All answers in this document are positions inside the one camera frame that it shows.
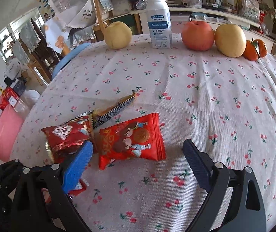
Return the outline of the red foil candy wrapper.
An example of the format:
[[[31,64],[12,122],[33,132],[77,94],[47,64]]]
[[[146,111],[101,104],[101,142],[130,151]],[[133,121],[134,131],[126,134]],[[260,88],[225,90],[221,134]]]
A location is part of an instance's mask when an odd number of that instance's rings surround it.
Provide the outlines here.
[[[41,129],[45,134],[48,156],[55,163],[75,153],[85,141],[94,145],[93,121],[89,115],[81,115],[58,126]]]

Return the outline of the gold black snack wrapper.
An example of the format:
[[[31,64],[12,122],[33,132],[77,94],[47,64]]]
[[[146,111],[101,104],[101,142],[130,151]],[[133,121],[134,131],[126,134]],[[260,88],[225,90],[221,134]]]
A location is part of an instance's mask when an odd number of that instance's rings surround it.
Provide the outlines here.
[[[137,93],[133,90],[131,95],[120,98],[114,105],[108,108],[97,108],[92,111],[84,112],[78,115],[78,117],[88,116],[89,119],[92,120],[93,128],[96,129],[127,109],[136,100],[136,98]]]

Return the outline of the red cartoon cookie packet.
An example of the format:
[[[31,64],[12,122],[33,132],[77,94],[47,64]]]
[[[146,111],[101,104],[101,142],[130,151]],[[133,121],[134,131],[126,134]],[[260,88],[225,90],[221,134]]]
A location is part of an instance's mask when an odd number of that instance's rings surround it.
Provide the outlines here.
[[[99,131],[99,169],[117,160],[166,159],[159,114],[151,113]]]

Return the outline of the red white snack wrapper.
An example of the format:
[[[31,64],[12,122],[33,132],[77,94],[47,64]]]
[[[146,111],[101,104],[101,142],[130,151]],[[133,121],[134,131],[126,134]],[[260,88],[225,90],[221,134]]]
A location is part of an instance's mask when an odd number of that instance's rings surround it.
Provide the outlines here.
[[[73,200],[75,197],[77,197],[79,194],[84,192],[87,187],[89,186],[89,183],[84,179],[80,178],[76,187],[73,190],[70,190],[67,196],[69,197],[70,200]],[[45,203],[49,204],[52,202],[52,198],[49,194],[49,191],[47,188],[42,189],[42,193],[44,195]]]

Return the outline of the pink plastic trash bucket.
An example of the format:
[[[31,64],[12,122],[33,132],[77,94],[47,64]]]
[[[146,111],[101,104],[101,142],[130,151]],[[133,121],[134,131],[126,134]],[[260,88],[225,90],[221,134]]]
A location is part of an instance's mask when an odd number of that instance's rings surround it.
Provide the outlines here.
[[[9,161],[24,119],[8,104],[0,116],[0,160]]]

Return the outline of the cherry print tablecloth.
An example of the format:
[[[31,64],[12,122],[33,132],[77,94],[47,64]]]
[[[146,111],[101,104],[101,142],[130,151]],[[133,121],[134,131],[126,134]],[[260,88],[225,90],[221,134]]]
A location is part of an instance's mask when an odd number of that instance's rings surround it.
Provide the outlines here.
[[[181,151],[188,138],[228,168],[250,166],[266,231],[276,225],[276,56],[270,54],[252,62],[217,48],[191,51],[179,35],[170,49],[152,48],[148,35],[118,51],[94,43],[42,93],[11,159],[47,164],[42,128],[107,108],[132,91],[135,102],[106,125],[158,113],[167,157],[115,161],[100,170],[94,155],[83,175],[89,186],[73,199],[92,231],[184,231],[206,196]]]

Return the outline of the grey round stool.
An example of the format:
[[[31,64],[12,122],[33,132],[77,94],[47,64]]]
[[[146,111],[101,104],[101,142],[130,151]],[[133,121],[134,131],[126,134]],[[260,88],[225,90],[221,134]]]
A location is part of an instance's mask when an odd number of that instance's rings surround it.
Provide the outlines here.
[[[28,108],[31,109],[37,103],[40,96],[36,90],[25,90],[21,98]]]

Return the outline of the red gift boxes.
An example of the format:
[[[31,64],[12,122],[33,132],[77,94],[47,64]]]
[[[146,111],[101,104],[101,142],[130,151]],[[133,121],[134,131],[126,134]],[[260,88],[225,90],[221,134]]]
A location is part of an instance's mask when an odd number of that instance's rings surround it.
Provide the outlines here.
[[[14,107],[18,100],[19,96],[15,93],[15,91],[11,87],[7,87],[0,95],[0,116],[8,104]]]

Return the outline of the blue cushion edge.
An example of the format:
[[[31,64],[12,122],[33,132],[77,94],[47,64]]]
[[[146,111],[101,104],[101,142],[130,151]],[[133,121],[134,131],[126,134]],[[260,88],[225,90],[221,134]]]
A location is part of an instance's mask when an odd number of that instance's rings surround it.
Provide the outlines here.
[[[63,57],[54,67],[52,72],[52,80],[73,58],[75,58],[80,52],[82,52],[85,48],[88,48],[90,45],[90,43],[81,44],[73,49],[73,51],[69,52],[65,57]]]

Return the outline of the dark wooden chair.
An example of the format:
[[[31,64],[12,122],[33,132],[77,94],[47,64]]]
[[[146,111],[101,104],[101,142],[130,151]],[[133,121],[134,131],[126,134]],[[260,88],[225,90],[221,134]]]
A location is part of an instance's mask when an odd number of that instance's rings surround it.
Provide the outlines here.
[[[29,54],[34,57],[45,73],[48,82],[50,82],[54,68],[61,60],[61,56],[47,46],[46,38],[41,28],[37,26],[32,18],[23,26],[20,38],[22,43],[28,48]]]

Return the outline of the orange tangerine with leaf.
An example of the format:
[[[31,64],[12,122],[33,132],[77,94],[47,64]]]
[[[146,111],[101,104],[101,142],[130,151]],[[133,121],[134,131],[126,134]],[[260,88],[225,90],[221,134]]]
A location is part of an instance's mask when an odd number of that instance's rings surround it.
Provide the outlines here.
[[[246,41],[246,48],[243,52],[243,57],[250,61],[256,61],[258,59],[256,49],[250,40]]]

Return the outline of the yellow pear right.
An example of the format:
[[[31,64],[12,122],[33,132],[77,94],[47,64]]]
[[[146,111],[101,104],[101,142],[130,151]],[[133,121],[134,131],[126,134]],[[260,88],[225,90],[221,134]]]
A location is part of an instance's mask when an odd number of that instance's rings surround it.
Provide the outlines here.
[[[214,37],[217,49],[227,57],[238,58],[246,49],[246,35],[239,25],[219,25]]]

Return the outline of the yellow pear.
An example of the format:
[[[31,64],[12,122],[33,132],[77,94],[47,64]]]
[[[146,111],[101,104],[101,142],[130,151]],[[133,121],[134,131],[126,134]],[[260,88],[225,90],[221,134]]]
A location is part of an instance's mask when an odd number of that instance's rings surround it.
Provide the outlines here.
[[[132,36],[131,29],[125,23],[116,21],[105,29],[104,41],[109,48],[119,50],[128,46]]]
[[[246,49],[246,35],[239,25],[219,25],[214,37],[217,49],[227,57],[238,58]]]

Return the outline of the red apple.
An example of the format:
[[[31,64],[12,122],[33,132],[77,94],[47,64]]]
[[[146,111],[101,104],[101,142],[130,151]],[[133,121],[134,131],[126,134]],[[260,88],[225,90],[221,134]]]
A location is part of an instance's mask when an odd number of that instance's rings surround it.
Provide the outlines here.
[[[207,51],[213,46],[214,31],[208,23],[194,20],[184,25],[181,39],[188,49]]]

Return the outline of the orange tangerine rear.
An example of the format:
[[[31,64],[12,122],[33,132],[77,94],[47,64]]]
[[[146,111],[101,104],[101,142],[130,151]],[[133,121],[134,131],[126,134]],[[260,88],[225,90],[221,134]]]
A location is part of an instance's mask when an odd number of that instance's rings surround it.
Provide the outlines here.
[[[266,57],[266,55],[268,54],[268,49],[266,44],[261,39],[255,39],[254,42],[258,44],[259,56],[261,58]]]

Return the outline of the dining table with cloth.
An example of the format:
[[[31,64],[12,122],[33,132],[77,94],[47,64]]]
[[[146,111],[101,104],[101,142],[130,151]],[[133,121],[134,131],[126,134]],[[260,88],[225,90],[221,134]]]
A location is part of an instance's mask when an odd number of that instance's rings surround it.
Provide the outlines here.
[[[44,24],[46,45],[52,48],[55,52],[61,54],[64,47],[67,46],[69,50],[73,50],[77,46],[89,40],[96,39],[92,26],[86,28],[71,28],[54,17]]]

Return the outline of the yellow pear left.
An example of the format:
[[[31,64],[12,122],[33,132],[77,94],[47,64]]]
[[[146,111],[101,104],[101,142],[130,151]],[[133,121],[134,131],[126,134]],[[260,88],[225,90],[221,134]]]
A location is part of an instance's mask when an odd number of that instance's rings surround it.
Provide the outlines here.
[[[119,50],[128,46],[132,36],[131,29],[125,23],[116,21],[105,29],[104,41],[109,48]]]

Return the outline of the white tv cabinet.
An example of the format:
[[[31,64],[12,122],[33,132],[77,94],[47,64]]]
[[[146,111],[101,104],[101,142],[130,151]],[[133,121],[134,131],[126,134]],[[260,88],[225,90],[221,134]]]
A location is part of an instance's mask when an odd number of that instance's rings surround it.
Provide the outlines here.
[[[268,51],[272,54],[275,53],[276,49],[276,41],[266,35],[263,35],[259,32],[250,30],[250,26],[259,27],[259,23],[255,23],[249,19],[241,17],[239,15],[235,15],[227,12],[220,12],[218,10],[212,9],[197,9],[192,7],[170,7],[170,12],[185,12],[185,13],[204,13],[207,15],[212,15],[215,17],[225,18],[230,21],[232,24],[236,24],[239,26],[243,26],[248,28],[249,30],[245,30],[245,35],[247,39],[261,39],[265,42]],[[134,9],[130,11],[130,15],[134,15],[136,21],[139,19],[141,24],[141,29],[139,29],[139,34],[147,34],[148,33],[148,23],[146,18],[146,10],[138,10]]]

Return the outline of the white yogurt bottle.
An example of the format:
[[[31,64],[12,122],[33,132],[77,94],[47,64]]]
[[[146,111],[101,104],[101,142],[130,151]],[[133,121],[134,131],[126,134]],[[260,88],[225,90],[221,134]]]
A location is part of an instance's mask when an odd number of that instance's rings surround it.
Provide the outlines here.
[[[172,27],[166,0],[146,0],[146,17],[153,48],[171,48]]]

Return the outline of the white mesh food cover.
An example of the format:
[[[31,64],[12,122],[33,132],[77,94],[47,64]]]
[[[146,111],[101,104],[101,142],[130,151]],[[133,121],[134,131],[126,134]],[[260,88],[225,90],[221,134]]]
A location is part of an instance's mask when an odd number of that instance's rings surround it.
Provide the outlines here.
[[[48,3],[69,28],[86,28],[96,22],[93,0],[49,0]]]

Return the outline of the wooden dining chair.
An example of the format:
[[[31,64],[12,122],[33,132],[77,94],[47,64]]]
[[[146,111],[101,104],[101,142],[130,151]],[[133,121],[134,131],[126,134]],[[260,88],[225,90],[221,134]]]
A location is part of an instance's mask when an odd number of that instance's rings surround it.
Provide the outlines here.
[[[93,0],[93,3],[96,12],[97,23],[99,24],[100,31],[104,35],[107,24],[104,22],[102,15],[110,13],[114,10],[112,0]]]

